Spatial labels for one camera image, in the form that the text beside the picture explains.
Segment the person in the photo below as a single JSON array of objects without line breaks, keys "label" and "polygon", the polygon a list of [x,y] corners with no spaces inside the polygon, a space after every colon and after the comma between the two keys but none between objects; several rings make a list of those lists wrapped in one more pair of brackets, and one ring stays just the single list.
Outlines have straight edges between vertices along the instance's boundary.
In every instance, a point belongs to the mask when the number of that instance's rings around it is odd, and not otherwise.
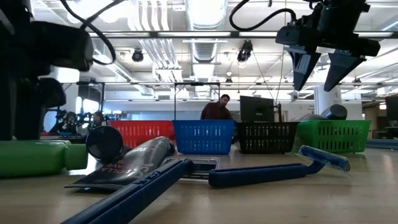
[{"label": "person", "polygon": [[102,122],[104,121],[104,116],[101,111],[96,111],[93,113],[93,124],[94,126],[102,126]]},{"label": "person", "polygon": [[217,103],[208,103],[201,112],[200,119],[232,119],[232,115],[225,107],[230,100],[227,94],[220,97]]}]

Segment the wooden table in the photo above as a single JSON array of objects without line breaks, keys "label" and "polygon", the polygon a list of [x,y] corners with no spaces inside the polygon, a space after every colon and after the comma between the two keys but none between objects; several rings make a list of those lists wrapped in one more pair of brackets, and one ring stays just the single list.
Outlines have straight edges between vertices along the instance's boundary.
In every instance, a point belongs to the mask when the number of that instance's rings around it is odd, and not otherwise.
[{"label": "wooden table", "polygon": [[[345,156],[352,177],[323,169],[302,179],[230,189],[180,180],[131,223],[398,223],[398,151],[367,149]],[[231,151],[221,156],[220,167],[290,162],[302,160]],[[89,166],[92,170],[95,163]],[[63,188],[80,177],[0,180],[1,223],[60,223],[106,196]]]}]

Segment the black cable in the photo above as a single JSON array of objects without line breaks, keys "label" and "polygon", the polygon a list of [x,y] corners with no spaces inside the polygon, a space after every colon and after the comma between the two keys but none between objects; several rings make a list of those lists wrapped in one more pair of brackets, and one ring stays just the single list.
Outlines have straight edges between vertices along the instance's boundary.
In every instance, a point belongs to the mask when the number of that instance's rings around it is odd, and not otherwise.
[{"label": "black cable", "polygon": [[73,10],[69,7],[67,0],[60,0],[62,5],[65,7],[65,9],[76,19],[78,19],[80,22],[82,22],[83,24],[81,25],[80,29],[86,29],[86,27],[89,27],[94,33],[96,33],[98,35],[98,37],[104,42],[104,44],[107,46],[107,48],[109,49],[109,51],[111,52],[111,62],[110,63],[105,63],[105,62],[101,62],[95,58],[93,58],[93,61],[97,64],[100,65],[110,65],[112,63],[114,63],[114,61],[116,60],[116,52],[114,51],[113,45],[112,43],[109,41],[109,39],[99,30],[97,29],[91,22],[93,22],[101,13],[103,13],[104,11],[112,8],[113,6],[123,2],[123,0],[115,0],[113,2],[111,2],[110,4],[108,4],[107,6],[105,6],[104,8],[102,8],[101,10],[99,10],[97,13],[93,14],[92,16],[90,16],[87,19],[83,19],[82,17],[80,17],[79,15],[77,15],[75,12],[73,12]]},{"label": "black cable", "polygon": [[290,13],[290,22],[295,22],[297,21],[296,19],[296,13],[291,10],[291,9],[279,9],[276,10],[275,12],[271,13],[271,15],[267,16],[265,19],[263,19],[261,22],[259,22],[258,24],[252,26],[252,27],[248,27],[248,28],[242,28],[242,27],[238,27],[234,21],[233,21],[233,17],[235,15],[235,13],[242,8],[242,6],[244,6],[246,3],[248,3],[250,0],[243,0],[241,1],[238,5],[235,6],[234,9],[232,9],[231,11],[231,15],[229,15],[229,23],[231,24],[232,27],[234,27],[234,29],[241,31],[241,32],[247,32],[247,31],[252,31],[257,29],[258,27],[262,26],[263,24],[265,24],[266,22],[268,22],[270,19],[272,19],[274,16],[278,15],[279,13],[282,12],[288,12]]}]

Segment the green container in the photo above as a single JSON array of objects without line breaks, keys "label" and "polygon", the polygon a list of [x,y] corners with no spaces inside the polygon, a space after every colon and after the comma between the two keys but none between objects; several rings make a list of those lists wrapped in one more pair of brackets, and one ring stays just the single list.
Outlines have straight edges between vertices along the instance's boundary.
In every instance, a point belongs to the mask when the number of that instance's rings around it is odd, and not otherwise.
[{"label": "green container", "polygon": [[371,121],[303,121],[297,126],[293,153],[311,146],[331,153],[363,152]]},{"label": "green container", "polygon": [[59,174],[85,169],[84,144],[60,141],[0,141],[0,178]]}]

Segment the plastic basket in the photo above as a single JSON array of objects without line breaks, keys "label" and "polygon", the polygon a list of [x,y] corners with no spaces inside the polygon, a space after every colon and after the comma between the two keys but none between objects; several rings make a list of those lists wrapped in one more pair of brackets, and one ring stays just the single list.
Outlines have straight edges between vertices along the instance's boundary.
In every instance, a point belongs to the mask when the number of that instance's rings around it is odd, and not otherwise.
[{"label": "plastic basket", "polygon": [[293,151],[300,146],[331,153],[365,151],[371,121],[304,121],[298,124]]},{"label": "plastic basket", "polygon": [[124,145],[131,148],[159,136],[174,139],[171,121],[109,121],[109,124],[119,130]]},{"label": "plastic basket", "polygon": [[290,152],[298,122],[238,123],[241,152],[273,154]]},{"label": "plastic basket", "polygon": [[173,121],[177,151],[225,155],[231,150],[234,120]]}]

